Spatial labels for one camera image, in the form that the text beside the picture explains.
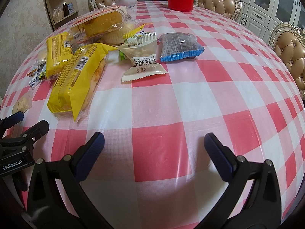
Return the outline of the round biscuit clear wrapper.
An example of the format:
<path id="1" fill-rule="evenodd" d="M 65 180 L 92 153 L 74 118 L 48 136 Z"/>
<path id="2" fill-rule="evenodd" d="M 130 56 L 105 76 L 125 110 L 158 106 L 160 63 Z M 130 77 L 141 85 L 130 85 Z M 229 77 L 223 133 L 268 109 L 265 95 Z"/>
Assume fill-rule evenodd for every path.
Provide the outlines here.
<path id="1" fill-rule="evenodd" d="M 25 93 L 13 106 L 12 114 L 17 112 L 25 113 L 27 110 L 29 110 L 32 107 L 32 98 L 32 92 Z"/>

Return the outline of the large yellow bread package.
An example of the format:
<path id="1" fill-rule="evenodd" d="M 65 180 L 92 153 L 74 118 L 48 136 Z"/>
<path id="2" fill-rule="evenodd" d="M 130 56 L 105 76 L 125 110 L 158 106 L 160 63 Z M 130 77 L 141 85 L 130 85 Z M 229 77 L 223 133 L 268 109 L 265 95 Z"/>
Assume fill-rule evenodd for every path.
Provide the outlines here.
<path id="1" fill-rule="evenodd" d="M 72 116 L 77 122 L 92 101 L 104 73 L 108 55 L 117 48 L 94 43 L 77 49 L 54 83 L 47 102 L 56 117 Z"/>

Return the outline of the white nut snack bag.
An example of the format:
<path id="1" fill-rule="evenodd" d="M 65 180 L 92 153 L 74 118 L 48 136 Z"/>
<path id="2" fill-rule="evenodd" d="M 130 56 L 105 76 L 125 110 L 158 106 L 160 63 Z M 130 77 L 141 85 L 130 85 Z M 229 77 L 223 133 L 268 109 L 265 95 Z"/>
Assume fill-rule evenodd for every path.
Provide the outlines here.
<path id="1" fill-rule="evenodd" d="M 121 77 L 122 82 L 168 73 L 161 64 L 157 63 L 156 37 L 150 39 L 142 37 L 134 42 L 122 44 L 118 49 L 131 61 L 131 67 Z"/>

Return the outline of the small colourful candy packets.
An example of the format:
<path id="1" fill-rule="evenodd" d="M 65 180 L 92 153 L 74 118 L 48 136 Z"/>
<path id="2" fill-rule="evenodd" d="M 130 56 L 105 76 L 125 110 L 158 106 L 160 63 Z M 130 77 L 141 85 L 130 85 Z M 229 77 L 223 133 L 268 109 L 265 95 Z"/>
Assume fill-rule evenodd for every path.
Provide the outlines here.
<path id="1" fill-rule="evenodd" d="M 47 48 L 45 47 L 38 52 L 34 65 L 26 75 L 27 77 L 30 77 L 29 86 L 31 89 L 34 89 L 41 80 L 45 79 L 46 62 Z"/>

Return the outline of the pink checkered tablecloth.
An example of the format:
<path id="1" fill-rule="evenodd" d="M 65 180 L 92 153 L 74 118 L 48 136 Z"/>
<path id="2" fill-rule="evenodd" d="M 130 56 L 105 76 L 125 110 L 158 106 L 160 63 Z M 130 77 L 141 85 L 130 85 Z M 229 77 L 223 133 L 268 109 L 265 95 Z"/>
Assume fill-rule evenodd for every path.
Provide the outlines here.
<path id="1" fill-rule="evenodd" d="M 193 228 L 208 214 L 227 187 L 203 146 L 209 132 L 249 161 L 272 160 L 287 217 L 304 176 L 304 105 L 285 65 L 249 30 L 206 9 L 142 1 L 130 15 L 158 35 L 191 33 L 205 51 L 128 83 L 130 61 L 112 52 L 82 121 L 56 118 L 47 108 L 52 86 L 42 82 L 12 133 L 48 121 L 33 154 L 57 161 L 102 132 L 105 147 L 82 187 L 115 228 Z"/>

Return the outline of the wooden corner shelf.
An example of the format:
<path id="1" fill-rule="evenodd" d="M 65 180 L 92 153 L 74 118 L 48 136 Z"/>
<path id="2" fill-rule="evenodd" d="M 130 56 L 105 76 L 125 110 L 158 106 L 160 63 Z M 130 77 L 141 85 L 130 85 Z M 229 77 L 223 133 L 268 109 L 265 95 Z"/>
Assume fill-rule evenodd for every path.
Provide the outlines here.
<path id="1" fill-rule="evenodd" d="M 55 31 L 59 27 L 75 19 L 79 15 L 76 0 L 43 0 L 46 13 L 51 25 Z"/>

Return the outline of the clear bag yellow cakes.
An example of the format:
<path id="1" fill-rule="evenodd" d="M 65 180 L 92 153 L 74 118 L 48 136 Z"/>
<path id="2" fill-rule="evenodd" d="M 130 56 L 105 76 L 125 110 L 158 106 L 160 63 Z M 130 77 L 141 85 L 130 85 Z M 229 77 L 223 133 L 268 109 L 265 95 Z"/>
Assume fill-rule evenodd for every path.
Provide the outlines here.
<path id="1" fill-rule="evenodd" d="M 126 35 L 144 23 L 133 20 L 126 6 L 108 6 L 90 12 L 76 21 L 68 31 L 66 43 L 77 44 L 88 40 L 117 46 Z"/>

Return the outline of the green yellow snack packet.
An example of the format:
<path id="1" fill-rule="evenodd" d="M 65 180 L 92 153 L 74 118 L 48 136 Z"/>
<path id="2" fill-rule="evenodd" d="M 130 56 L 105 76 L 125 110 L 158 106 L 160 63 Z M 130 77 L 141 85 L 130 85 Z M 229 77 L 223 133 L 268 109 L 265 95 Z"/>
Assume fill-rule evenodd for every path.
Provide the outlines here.
<path id="1" fill-rule="evenodd" d="M 155 31 L 146 31 L 141 26 L 126 35 L 128 37 L 124 43 L 117 46 L 121 60 L 156 56 L 157 33 Z"/>

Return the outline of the tufted chair right side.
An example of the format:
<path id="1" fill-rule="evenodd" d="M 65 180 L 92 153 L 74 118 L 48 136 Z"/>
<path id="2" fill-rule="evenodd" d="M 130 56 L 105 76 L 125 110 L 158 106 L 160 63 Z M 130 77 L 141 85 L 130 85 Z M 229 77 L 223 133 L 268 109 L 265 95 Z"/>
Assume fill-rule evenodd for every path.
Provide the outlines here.
<path id="1" fill-rule="evenodd" d="M 281 59 L 304 99 L 304 29 L 280 23 L 272 31 L 269 47 Z"/>

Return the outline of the blue clear snack bag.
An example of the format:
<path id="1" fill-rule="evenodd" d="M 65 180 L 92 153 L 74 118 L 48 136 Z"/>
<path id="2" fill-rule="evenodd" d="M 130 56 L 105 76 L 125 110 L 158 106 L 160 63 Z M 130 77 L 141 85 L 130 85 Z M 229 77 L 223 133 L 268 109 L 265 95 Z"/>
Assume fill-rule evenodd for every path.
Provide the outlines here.
<path id="1" fill-rule="evenodd" d="M 197 37 L 188 33 L 166 33 L 158 38 L 157 59 L 161 62 L 172 62 L 186 58 L 195 58 L 205 48 Z"/>

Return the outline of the white glass door cabinet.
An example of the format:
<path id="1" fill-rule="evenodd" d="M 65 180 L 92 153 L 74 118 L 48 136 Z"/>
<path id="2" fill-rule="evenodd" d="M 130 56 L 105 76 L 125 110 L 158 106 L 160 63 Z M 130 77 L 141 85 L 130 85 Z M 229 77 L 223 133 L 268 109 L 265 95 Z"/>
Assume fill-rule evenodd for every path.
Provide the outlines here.
<path id="1" fill-rule="evenodd" d="M 304 5 L 301 0 L 241 0 L 241 15 L 237 22 L 266 43 L 272 31 L 288 22 L 304 29 Z"/>

